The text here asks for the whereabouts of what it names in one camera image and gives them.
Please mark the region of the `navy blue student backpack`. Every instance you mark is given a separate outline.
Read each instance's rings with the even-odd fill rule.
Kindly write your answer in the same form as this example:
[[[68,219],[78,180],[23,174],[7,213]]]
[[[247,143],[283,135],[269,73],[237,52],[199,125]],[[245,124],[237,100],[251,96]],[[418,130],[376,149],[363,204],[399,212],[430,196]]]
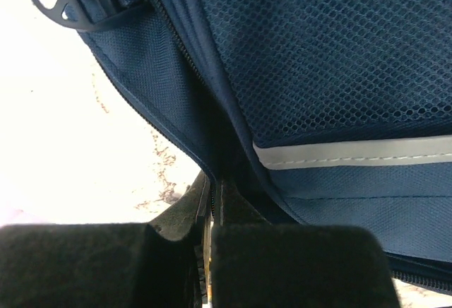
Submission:
[[[271,222],[371,231],[451,291],[451,0],[32,0]]]

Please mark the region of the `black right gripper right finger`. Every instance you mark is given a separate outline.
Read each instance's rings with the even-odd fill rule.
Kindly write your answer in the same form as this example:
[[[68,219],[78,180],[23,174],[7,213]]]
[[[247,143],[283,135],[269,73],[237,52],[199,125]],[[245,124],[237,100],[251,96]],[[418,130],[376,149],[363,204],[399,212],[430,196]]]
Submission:
[[[214,225],[262,225],[269,222],[240,194],[230,179],[215,185],[213,194]]]

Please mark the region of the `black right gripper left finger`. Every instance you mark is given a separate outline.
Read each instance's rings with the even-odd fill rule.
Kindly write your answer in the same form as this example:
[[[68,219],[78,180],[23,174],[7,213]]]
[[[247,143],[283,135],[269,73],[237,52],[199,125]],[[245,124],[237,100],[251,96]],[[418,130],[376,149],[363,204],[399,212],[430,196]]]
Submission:
[[[206,223],[210,180],[199,172],[173,205],[151,220],[152,299],[158,307],[202,307],[207,302]]]

